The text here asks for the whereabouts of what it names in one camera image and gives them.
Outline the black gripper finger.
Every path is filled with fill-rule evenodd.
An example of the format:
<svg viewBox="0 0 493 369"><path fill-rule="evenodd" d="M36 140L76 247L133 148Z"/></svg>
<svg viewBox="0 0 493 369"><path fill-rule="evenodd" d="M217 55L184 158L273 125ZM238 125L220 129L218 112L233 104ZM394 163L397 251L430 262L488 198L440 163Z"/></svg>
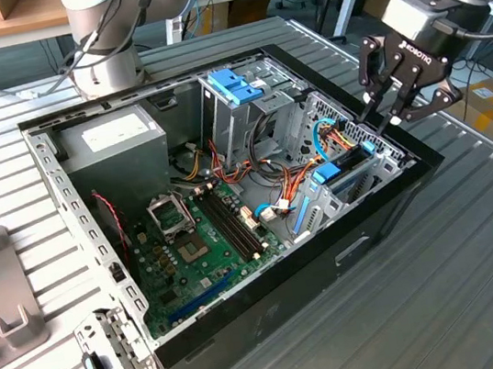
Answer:
<svg viewBox="0 0 493 369"><path fill-rule="evenodd" d="M396 34L364 37L359 54L358 82L365 89L364 110L358 120L363 123L378 108L393 83L392 77L403 62Z"/></svg>
<svg viewBox="0 0 493 369"><path fill-rule="evenodd" d="M436 64L433 69L410 68L395 76L393 80L400 84L398 94L377 132L382 133L389 124L397 126L407 121L413 123L459 102L463 94L450 82L450 73L451 65L446 62ZM423 106L415 106L413 102L420 90L429 86L434 86L431 101Z"/></svg>

